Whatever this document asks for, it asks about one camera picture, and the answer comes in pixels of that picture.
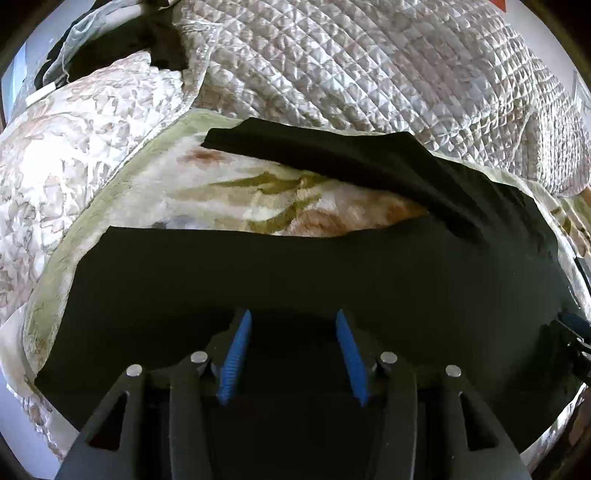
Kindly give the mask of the floral fleece blanket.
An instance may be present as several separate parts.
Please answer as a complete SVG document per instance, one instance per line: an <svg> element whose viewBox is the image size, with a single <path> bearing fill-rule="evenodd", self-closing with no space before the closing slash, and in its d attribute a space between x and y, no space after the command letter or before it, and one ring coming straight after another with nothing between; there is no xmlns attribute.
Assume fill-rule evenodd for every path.
<svg viewBox="0 0 591 480"><path fill-rule="evenodd" d="M214 112L185 114L136 153L78 216L27 308L22 345L31 376L49 358L79 261L109 227L328 237L390 226L419 213L397 194L204 150L208 130L232 126Z"/></svg>

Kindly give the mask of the pile of dark clothes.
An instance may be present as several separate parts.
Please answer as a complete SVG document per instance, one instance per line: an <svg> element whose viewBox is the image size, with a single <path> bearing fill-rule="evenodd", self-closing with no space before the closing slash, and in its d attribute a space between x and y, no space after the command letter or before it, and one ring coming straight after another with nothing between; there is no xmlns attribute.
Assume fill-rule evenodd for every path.
<svg viewBox="0 0 591 480"><path fill-rule="evenodd" d="M159 69L184 70L187 60L173 26L173 1L96 1L48 53L34 86L57 87L133 53L149 53Z"/></svg>

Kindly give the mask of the red wall poster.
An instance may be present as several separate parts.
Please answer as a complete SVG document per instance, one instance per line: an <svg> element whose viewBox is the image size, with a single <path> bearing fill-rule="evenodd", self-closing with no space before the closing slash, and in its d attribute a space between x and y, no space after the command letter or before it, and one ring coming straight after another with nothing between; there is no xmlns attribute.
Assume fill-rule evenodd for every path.
<svg viewBox="0 0 591 480"><path fill-rule="evenodd" d="M490 2L496 6L499 10L506 13L507 12L507 2L506 0L490 0Z"/></svg>

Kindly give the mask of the black pants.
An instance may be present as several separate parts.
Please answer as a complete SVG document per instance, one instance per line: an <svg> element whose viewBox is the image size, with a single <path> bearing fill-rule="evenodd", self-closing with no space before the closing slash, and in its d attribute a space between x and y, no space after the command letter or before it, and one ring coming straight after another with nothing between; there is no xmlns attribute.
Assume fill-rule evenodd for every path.
<svg viewBox="0 0 591 480"><path fill-rule="evenodd" d="M369 429L339 311L417 366L456 365L519 454L590 373L558 241L515 187L411 135L342 136L249 119L238 154L395 193L422 215L332 238L111 227L81 259L36 383L79 433L125 372L173 366L252 314L228 404L202 399L210 479L370 479Z"/></svg>

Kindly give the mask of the quilted grey-pink bedspread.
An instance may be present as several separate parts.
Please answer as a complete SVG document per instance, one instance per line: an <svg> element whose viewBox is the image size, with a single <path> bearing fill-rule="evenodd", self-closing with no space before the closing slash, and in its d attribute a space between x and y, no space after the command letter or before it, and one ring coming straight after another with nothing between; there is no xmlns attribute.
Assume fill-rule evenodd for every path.
<svg viewBox="0 0 591 480"><path fill-rule="evenodd" d="M485 1L181 1L218 31L197 106L298 127L409 132L433 152L574 196L590 133Z"/></svg>

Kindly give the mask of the white floral quilted comforter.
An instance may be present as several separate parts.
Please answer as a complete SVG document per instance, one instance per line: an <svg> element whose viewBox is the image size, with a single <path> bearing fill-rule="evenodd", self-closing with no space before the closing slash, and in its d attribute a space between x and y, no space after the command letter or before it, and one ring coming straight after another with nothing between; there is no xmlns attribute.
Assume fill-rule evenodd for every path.
<svg viewBox="0 0 591 480"><path fill-rule="evenodd" d="M74 433L35 390L25 361L33 292L95 195L188 110L206 67L160 70L148 52L133 53L36 101L1 134L1 371L57 460Z"/></svg>

